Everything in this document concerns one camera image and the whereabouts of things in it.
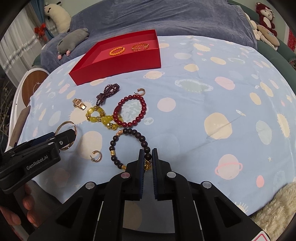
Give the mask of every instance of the open red box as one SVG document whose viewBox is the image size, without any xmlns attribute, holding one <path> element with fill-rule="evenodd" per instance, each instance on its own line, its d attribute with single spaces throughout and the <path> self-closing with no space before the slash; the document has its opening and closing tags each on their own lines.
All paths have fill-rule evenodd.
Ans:
<svg viewBox="0 0 296 241">
<path fill-rule="evenodd" d="M 149 44 L 149 48 L 133 52 L 132 46 L 139 43 Z M 109 53 L 116 47 L 125 51 L 116 56 Z M 155 30 L 145 30 L 116 36 L 96 43 L 74 66 L 69 75 L 77 85 L 108 76 L 143 69 L 161 67 L 159 45 Z"/>
</svg>

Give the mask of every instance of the white wall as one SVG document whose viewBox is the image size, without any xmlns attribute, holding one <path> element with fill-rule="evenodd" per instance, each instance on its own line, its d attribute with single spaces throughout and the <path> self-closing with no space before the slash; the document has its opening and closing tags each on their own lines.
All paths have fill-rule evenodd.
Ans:
<svg viewBox="0 0 296 241">
<path fill-rule="evenodd" d="M 76 13 L 79 13 L 81 10 L 100 2 L 101 0 L 61 0 L 61 6 L 70 14 L 74 16 Z M 58 3 L 59 0 L 45 0 L 47 4 Z"/>
<path fill-rule="evenodd" d="M 284 19 L 280 16 L 279 12 L 269 3 L 267 0 L 234 0 L 254 11 L 256 11 L 256 3 L 260 2 L 265 4 L 266 6 L 270 7 L 274 12 L 274 19 L 273 23 L 275 25 L 275 31 L 278 33 L 278 38 L 284 42 L 285 39 L 285 30 L 286 30 L 286 23 Z"/>
</svg>

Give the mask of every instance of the metal screw head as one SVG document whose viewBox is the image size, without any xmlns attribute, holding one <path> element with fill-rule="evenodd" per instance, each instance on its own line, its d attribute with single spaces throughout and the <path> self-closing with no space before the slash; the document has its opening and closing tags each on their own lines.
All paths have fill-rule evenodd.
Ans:
<svg viewBox="0 0 296 241">
<path fill-rule="evenodd" d="M 203 182 L 203 183 L 202 183 L 202 186 L 203 186 L 204 188 L 211 188 L 211 187 L 212 187 L 212 184 L 211 184 L 210 182 L 206 181 L 206 182 Z"/>
<path fill-rule="evenodd" d="M 123 172 L 120 176 L 122 178 L 129 178 L 131 175 L 128 172 Z"/>
<path fill-rule="evenodd" d="M 170 178 L 174 178 L 174 177 L 176 177 L 176 173 L 174 173 L 174 172 L 168 172 L 167 173 L 167 176 L 170 177 Z"/>
<path fill-rule="evenodd" d="M 86 187 L 87 189 L 92 189 L 92 188 L 94 188 L 94 183 L 89 182 L 89 183 L 85 184 L 85 187 Z"/>
</svg>

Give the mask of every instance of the red beaded bracelet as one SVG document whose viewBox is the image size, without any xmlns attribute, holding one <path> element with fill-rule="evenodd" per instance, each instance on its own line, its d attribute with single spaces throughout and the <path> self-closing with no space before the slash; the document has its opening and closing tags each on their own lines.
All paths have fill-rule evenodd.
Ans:
<svg viewBox="0 0 296 241">
<path fill-rule="evenodd" d="M 142 110 L 141 113 L 139 114 L 139 116 L 136 117 L 135 120 L 133 120 L 132 122 L 126 123 L 126 122 L 122 122 L 118 119 L 118 113 L 121 111 L 121 107 L 123 106 L 123 104 L 131 99 L 137 99 L 140 101 L 141 105 L 142 105 Z M 138 122 L 141 121 L 141 119 L 144 118 L 144 115 L 146 114 L 146 110 L 147 110 L 147 104 L 145 103 L 145 100 L 142 96 L 140 95 L 129 95 L 124 97 L 119 103 L 118 106 L 114 109 L 113 112 L 113 120 L 114 122 L 117 123 L 118 126 L 122 126 L 124 128 L 129 127 L 131 128 L 132 126 L 136 126 L 138 124 Z"/>
</svg>

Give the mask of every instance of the red plush toy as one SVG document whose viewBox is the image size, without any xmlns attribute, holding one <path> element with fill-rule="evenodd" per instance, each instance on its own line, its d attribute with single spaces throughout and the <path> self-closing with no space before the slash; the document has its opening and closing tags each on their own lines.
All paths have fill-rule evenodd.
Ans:
<svg viewBox="0 0 296 241">
<path fill-rule="evenodd" d="M 273 11 L 266 5 L 258 2 L 256 3 L 256 12 L 260 16 L 260 25 L 266 27 L 270 32 L 274 34 L 274 36 L 277 36 L 277 32 L 273 29 L 275 28 L 274 23 L 272 22 L 274 18 Z"/>
</svg>

